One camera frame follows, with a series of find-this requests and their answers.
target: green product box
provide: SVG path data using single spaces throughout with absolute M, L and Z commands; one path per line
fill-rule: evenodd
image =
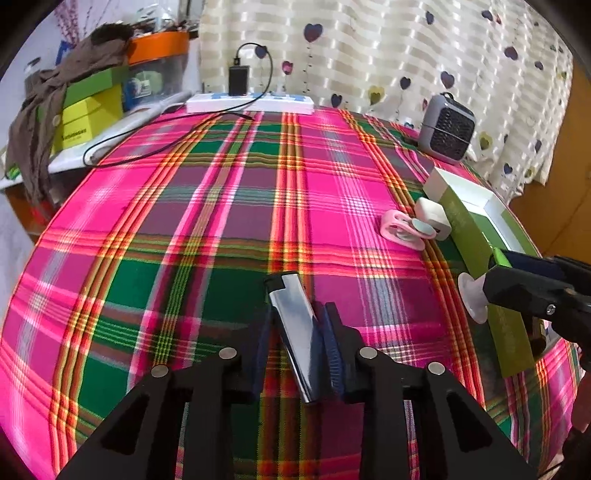
M 443 206 L 452 238 L 473 278 L 488 271 L 495 247 L 539 257 L 521 225 L 491 190 L 439 168 L 433 169 L 423 189 Z M 488 324 L 503 377 L 535 365 L 520 313 L 490 304 Z
M 64 109 L 118 83 L 124 83 L 128 78 L 129 67 L 125 65 L 101 70 L 84 80 L 72 83 L 66 90 Z

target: gray heater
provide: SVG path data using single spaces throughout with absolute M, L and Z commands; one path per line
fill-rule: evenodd
M 423 118 L 418 147 L 438 160 L 456 164 L 466 153 L 475 126 L 474 114 L 451 93 L 434 95 Z

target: yellow box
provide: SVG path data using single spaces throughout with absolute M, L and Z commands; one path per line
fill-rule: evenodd
M 121 84 L 64 108 L 52 153 L 92 140 L 122 117 Z

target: white charger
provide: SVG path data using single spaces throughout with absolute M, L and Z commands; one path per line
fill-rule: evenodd
M 414 205 L 414 215 L 437 231 L 435 240 L 445 240 L 452 232 L 452 226 L 447 220 L 443 207 L 428 198 L 422 197 L 417 200 Z

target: table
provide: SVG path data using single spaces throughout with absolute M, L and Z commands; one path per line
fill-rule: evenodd
M 106 164 L 157 148 L 196 123 L 129 137 Z M 451 239 L 415 252 L 378 235 L 381 214 L 412 212 L 434 164 L 400 128 L 345 110 L 210 122 L 166 154 L 95 170 L 43 233 L 0 343 L 0 426 L 40 480 L 155 364 L 216 352 L 264 301 L 263 278 L 297 270 L 310 295 L 397 361 L 439 361 L 537 468 L 566 437 L 580 379 L 561 340 L 503 380 L 487 325 L 466 317 Z M 304 407 L 275 336 L 260 402 L 233 412 L 240 478 L 356 479 L 362 410 Z M 411 438 L 411 466 L 417 455 Z M 178 474 L 182 465 L 179 450 Z

